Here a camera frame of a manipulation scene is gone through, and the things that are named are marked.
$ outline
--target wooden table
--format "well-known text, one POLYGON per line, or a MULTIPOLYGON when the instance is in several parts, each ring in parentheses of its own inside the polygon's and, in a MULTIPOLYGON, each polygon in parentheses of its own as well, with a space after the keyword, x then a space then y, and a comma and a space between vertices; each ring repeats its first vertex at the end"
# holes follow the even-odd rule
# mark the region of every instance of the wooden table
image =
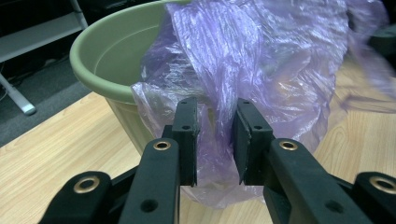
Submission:
MULTIPOLYGON (((350 112, 327 133, 315 157, 349 182, 363 171, 396 176, 396 115, 350 112)), ((0 148, 0 223, 37 223, 72 176, 103 171, 115 177, 140 156, 95 93, 0 148)), ((181 197, 180 223, 270 223, 259 201, 214 210, 181 197)))

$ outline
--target purple plastic bag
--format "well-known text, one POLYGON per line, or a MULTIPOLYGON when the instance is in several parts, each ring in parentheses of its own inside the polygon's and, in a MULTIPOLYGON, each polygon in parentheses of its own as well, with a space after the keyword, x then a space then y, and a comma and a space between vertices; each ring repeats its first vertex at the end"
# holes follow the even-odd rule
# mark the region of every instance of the purple plastic bag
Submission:
POLYGON ((238 185, 231 139, 236 99, 253 102, 275 137, 315 151, 350 40, 347 3, 196 0, 166 10, 142 60, 142 82, 132 86, 142 120, 160 137, 177 102, 197 96, 198 186, 183 191, 216 208, 261 196, 262 188, 238 185))

